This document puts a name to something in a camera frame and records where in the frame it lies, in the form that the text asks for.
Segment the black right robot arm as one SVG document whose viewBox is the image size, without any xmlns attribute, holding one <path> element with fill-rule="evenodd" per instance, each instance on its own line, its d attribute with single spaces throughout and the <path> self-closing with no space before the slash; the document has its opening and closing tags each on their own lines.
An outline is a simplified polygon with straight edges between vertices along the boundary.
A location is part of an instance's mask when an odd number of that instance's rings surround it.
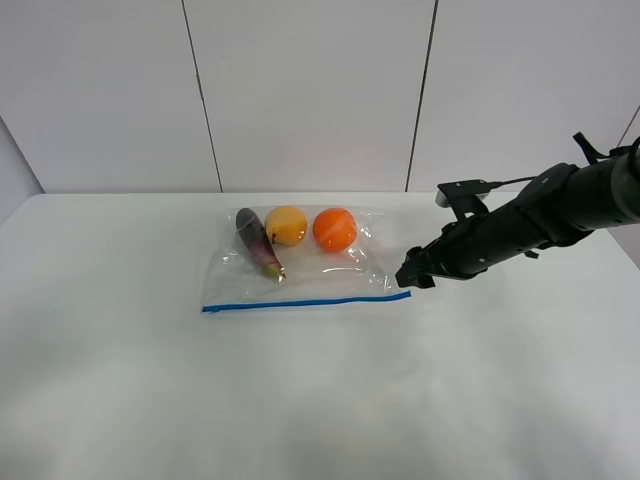
<svg viewBox="0 0 640 480">
<path fill-rule="evenodd" d="M 639 221 L 639 144 L 597 151 L 582 133 L 573 137 L 587 166 L 559 163 L 535 177 L 494 211 L 484 198 L 501 187 L 480 179 L 442 183 L 436 202 L 453 211 L 428 245 L 409 249 L 395 274 L 402 288 L 432 288 L 438 277 L 469 280 L 489 267 L 539 251 L 570 247 L 592 232 Z"/>
</svg>

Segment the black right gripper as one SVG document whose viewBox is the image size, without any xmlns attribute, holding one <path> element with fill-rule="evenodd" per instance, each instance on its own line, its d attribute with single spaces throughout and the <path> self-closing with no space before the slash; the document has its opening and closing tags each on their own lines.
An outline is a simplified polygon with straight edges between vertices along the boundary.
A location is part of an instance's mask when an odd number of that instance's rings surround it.
<svg viewBox="0 0 640 480">
<path fill-rule="evenodd" d="M 426 246 L 406 252 L 404 266 L 395 274 L 401 288 L 430 289 L 433 277 L 466 280 L 493 265 L 486 252 L 491 240 L 487 219 L 465 220 L 446 225 L 441 235 Z"/>
</svg>

